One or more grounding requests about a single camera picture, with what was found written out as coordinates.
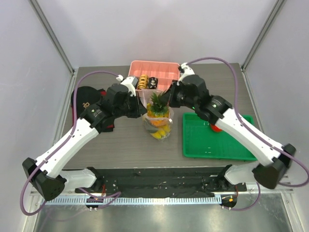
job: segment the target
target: pink plastic bin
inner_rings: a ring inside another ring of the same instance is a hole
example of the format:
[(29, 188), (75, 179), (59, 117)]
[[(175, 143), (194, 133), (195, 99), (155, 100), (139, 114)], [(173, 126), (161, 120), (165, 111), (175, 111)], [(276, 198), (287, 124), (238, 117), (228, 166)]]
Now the pink plastic bin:
[(140, 77), (143, 74), (158, 78), (158, 90), (167, 90), (172, 80), (179, 80), (179, 64), (155, 61), (135, 60), (131, 63), (129, 76)]

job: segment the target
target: white wall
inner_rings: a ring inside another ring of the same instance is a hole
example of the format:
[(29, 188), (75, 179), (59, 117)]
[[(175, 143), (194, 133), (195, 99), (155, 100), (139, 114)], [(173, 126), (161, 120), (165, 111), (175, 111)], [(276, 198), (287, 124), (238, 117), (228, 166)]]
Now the white wall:
[(25, 221), (22, 162), (52, 144), (70, 74), (26, 0), (0, 7), (0, 230)]
[(275, 0), (39, 0), (74, 67), (133, 60), (242, 63)]
[[(309, 166), (309, 1), (287, 1), (247, 72), (265, 132), (297, 148), (296, 157)], [(288, 175), (305, 180), (300, 166)], [(296, 188), (296, 203), (309, 231), (309, 186)]]

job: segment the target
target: gray table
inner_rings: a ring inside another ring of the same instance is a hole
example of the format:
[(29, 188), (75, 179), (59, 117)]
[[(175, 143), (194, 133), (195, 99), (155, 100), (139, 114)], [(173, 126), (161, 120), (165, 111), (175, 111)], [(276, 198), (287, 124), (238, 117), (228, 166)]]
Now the gray table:
[[(210, 94), (220, 95), (234, 103), (234, 81), (230, 70), (224, 64), (196, 64), (191, 66), (195, 73), (206, 81)], [(239, 82), (239, 110), (241, 114), (252, 115), (256, 123), (253, 107), (238, 64), (233, 64)], [(82, 67), (77, 80), (84, 74), (95, 70), (109, 70), (127, 76), (129, 66)], [(107, 89), (116, 83), (115, 77), (95, 74), (82, 83), (96, 89)], [(114, 132), (102, 133), (86, 144), (65, 166), (78, 169), (95, 168), (146, 168), (146, 167), (198, 167), (225, 166), (243, 163), (234, 160), (192, 159), (183, 156), (182, 117), (188, 108), (175, 109), (171, 135), (164, 141), (154, 139), (142, 126), (140, 118), (119, 118), (115, 121)], [(69, 109), (64, 132), (72, 126), (72, 113)]]

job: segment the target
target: green plastic bin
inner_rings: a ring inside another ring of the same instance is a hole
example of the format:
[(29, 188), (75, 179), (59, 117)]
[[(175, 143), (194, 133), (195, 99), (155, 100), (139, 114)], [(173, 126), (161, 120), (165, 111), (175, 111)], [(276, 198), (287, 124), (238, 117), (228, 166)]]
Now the green plastic bin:
[[(244, 115), (253, 124), (253, 118)], [(183, 155), (192, 158), (257, 160), (256, 157), (228, 133), (214, 132), (209, 122), (195, 113), (183, 114)]]

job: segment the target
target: transparent bag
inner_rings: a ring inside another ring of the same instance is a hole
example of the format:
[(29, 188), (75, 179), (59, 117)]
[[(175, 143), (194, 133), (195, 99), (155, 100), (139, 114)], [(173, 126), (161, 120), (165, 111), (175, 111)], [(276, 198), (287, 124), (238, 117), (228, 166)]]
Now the transparent bag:
[(147, 108), (147, 113), (145, 113), (141, 118), (145, 129), (156, 139), (162, 140), (170, 135), (174, 111), (169, 107), (168, 117), (154, 117), (150, 116), (149, 108), (152, 105), (151, 95), (155, 92), (159, 94), (160, 90), (142, 90), (142, 102), (145, 108)]

